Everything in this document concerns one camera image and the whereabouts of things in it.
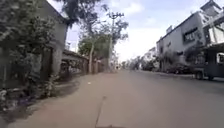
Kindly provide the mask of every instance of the white sky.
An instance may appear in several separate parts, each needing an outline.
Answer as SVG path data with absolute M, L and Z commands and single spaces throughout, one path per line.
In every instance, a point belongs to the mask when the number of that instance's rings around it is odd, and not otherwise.
M 57 10 L 61 4 L 48 0 Z M 122 12 L 122 18 L 129 22 L 126 30 L 129 39 L 120 41 L 115 50 L 119 60 L 127 60 L 138 55 L 144 55 L 156 45 L 156 41 L 164 36 L 166 29 L 177 26 L 190 16 L 191 12 L 199 10 L 208 0 L 106 0 L 114 12 Z M 221 7 L 224 0 L 215 0 Z M 72 42 L 75 50 L 78 42 L 78 27 L 74 26 L 68 31 L 67 41 Z

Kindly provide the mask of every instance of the asphalt road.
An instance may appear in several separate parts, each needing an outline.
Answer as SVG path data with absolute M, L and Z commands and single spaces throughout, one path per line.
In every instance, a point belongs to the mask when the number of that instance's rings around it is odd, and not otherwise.
M 149 72 L 120 72 L 99 126 L 223 128 L 224 83 Z
M 120 71 L 87 76 L 9 128 L 223 128 L 224 82 Z

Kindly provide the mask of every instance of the house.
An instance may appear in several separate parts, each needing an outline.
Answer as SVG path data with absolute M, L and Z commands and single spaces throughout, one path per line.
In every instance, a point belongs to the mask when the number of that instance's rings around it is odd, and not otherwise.
M 49 18 L 54 21 L 54 40 L 44 49 L 42 57 L 41 76 L 47 78 L 51 73 L 58 75 L 60 72 L 68 24 L 65 18 L 63 18 L 46 0 L 38 0 L 38 5 L 39 9 L 37 15 L 41 18 Z
M 210 0 L 177 27 L 169 27 L 167 34 L 156 43 L 160 69 L 165 71 L 175 64 L 189 65 L 189 51 L 207 45 L 204 26 L 221 12 L 221 7 Z

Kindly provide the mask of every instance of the concrete wall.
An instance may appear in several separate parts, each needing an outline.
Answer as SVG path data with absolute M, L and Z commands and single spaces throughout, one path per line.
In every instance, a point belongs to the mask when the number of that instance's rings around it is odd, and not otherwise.
M 52 72 L 57 75 L 60 71 L 62 53 L 65 48 L 68 25 L 64 23 L 63 17 L 46 1 L 38 0 L 40 6 L 38 15 L 43 18 L 50 18 L 55 22 L 53 48 Z
M 161 38 L 157 42 L 158 56 L 161 58 L 167 54 L 184 53 L 189 48 L 199 43 L 205 44 L 202 15 L 201 12 L 192 14 L 184 22 L 174 28 L 174 30 Z M 183 54 L 179 55 L 175 60 L 177 63 L 188 64 Z

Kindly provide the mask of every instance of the utility pole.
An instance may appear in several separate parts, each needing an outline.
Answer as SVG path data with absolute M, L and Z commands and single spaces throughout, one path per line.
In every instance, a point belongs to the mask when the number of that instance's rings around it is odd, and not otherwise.
M 113 65 L 112 65 L 112 56 L 113 56 L 113 39 L 114 39 L 114 21 L 115 19 L 117 19 L 118 17 L 122 17 L 124 16 L 123 13 L 109 13 L 109 18 L 112 19 L 112 30 L 111 30 L 111 39 L 110 39 L 110 45 L 109 45 L 109 58 L 108 58 L 108 68 L 109 68 L 109 71 L 112 71 L 113 70 Z

